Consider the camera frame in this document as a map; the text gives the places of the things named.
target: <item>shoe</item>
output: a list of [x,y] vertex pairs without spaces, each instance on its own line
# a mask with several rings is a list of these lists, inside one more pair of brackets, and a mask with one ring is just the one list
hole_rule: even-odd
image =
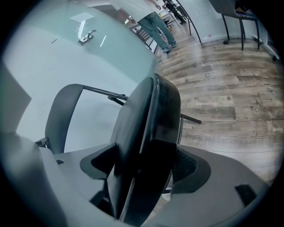
[[171,44],[172,48],[175,48],[177,46],[177,42],[174,42],[174,44]]
[[170,51],[172,50],[172,48],[170,47],[165,47],[164,49],[163,49],[163,52],[164,53],[169,53]]

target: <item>wooden floor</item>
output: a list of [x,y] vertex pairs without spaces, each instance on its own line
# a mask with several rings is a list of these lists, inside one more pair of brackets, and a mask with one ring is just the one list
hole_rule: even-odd
[[282,66],[256,42],[200,44],[188,24],[173,27],[177,47],[157,50],[157,73],[181,96],[181,144],[235,158],[271,183],[282,162],[284,100]]

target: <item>wood-look vinyl flooring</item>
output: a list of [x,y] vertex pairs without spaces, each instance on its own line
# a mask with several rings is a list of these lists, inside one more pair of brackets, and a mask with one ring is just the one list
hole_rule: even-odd
[[181,96],[181,144],[239,160],[271,183],[282,162],[284,99],[282,66],[253,40],[200,44],[188,24],[174,23],[177,47],[159,48],[157,73]]

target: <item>man's legs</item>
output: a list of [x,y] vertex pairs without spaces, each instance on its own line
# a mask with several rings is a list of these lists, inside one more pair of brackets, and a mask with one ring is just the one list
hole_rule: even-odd
[[181,23],[186,23],[186,21],[183,19],[183,17],[177,12],[177,10],[171,9],[171,12],[181,21]]
[[159,27],[162,30],[162,32],[165,34],[169,44],[175,47],[176,46],[176,41],[174,40],[174,36],[170,32],[168,27],[166,26],[165,22],[159,17],[159,15],[156,12],[153,12],[153,13],[149,14],[146,17],[149,18],[149,20],[155,26]]
[[138,24],[156,41],[161,49],[166,49],[167,44],[162,40],[158,28],[153,25],[153,23],[148,19],[148,16],[145,16],[143,19],[138,21]]

